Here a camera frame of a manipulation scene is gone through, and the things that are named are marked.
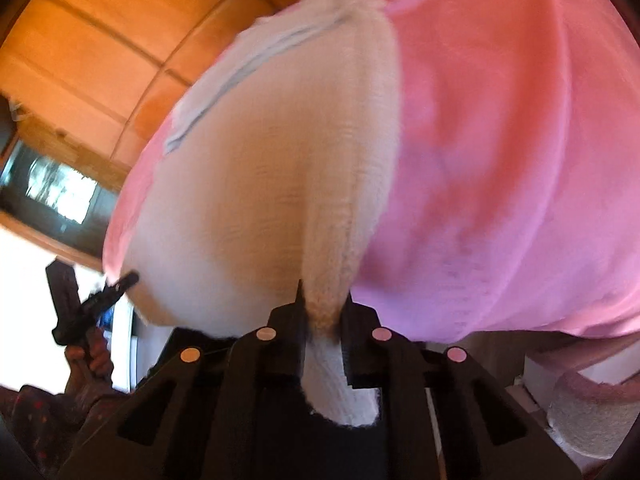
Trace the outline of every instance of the pink blanket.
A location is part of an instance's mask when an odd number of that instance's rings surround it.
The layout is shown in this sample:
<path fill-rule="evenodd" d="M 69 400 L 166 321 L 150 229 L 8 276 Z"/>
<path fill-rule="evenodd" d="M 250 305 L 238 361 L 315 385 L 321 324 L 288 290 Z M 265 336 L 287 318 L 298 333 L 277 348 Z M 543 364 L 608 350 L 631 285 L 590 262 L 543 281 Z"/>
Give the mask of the pink blanket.
<path fill-rule="evenodd" d="M 640 329 L 640 49 L 608 0 L 387 0 L 402 146 L 354 298 L 415 339 Z M 119 274 L 171 117 L 122 190 Z"/>

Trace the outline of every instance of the white wall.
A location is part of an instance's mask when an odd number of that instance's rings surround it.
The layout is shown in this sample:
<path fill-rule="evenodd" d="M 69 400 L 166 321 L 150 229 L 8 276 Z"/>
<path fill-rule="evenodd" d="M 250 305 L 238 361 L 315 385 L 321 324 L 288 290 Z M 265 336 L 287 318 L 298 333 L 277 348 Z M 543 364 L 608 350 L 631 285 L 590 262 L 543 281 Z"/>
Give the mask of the white wall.
<path fill-rule="evenodd" d="M 0 227 L 0 384 L 32 384 L 52 393 L 65 389 L 69 368 L 53 341 L 56 311 L 45 267 L 55 255 Z M 76 266 L 84 300 L 100 275 Z"/>

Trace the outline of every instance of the human hand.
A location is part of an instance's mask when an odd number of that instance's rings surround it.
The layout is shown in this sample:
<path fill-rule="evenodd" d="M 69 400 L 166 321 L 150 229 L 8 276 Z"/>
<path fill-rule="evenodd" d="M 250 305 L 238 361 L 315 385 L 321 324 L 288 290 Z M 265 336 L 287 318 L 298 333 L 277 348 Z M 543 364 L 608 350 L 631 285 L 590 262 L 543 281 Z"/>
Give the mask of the human hand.
<path fill-rule="evenodd" d="M 71 373 L 66 383 L 65 393 L 77 394 L 86 386 L 91 378 L 87 371 L 90 371 L 96 378 L 111 383 L 111 373 L 113 372 L 113 362 L 111 354 L 107 350 L 107 340 L 104 338 L 102 329 L 95 327 L 87 332 L 89 341 L 90 361 L 84 358 L 84 349 L 79 346 L 68 346 L 65 348 L 65 357 L 69 363 Z"/>

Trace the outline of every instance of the circular dot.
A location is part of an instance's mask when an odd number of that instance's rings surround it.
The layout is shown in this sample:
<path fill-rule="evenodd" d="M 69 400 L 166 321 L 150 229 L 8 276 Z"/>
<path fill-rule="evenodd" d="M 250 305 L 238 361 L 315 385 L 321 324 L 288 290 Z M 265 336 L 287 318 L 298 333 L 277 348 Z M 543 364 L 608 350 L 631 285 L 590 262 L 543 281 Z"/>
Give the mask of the circular dot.
<path fill-rule="evenodd" d="M 277 332 L 271 328 L 270 326 L 263 326 L 258 332 L 255 333 L 255 336 L 260 341 L 271 341 L 276 337 Z"/>
<path fill-rule="evenodd" d="M 391 333 L 391 330 L 389 330 L 388 328 L 379 326 L 378 328 L 373 329 L 373 332 L 371 332 L 371 335 L 373 336 L 373 339 L 375 339 L 376 341 L 389 341 L 393 334 Z"/>
<path fill-rule="evenodd" d="M 200 350 L 197 348 L 185 348 L 180 353 L 180 359 L 185 363 L 194 363 L 200 358 Z"/>
<path fill-rule="evenodd" d="M 466 351 L 459 346 L 453 346 L 447 350 L 447 357 L 455 363 L 463 363 L 466 360 Z"/>

